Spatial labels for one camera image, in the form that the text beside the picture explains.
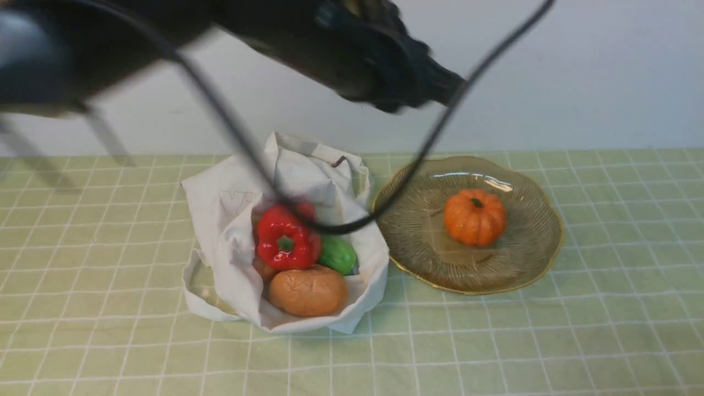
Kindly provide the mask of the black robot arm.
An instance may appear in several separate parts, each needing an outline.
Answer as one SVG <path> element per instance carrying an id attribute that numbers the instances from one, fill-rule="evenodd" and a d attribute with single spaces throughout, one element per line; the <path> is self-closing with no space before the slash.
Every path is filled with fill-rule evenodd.
<path id="1" fill-rule="evenodd" d="M 397 113 L 447 105 L 463 78 L 411 37 L 390 1 L 3 1 L 2 111 L 55 116 L 163 53 L 114 7 L 175 47 L 222 29 L 345 100 Z"/>

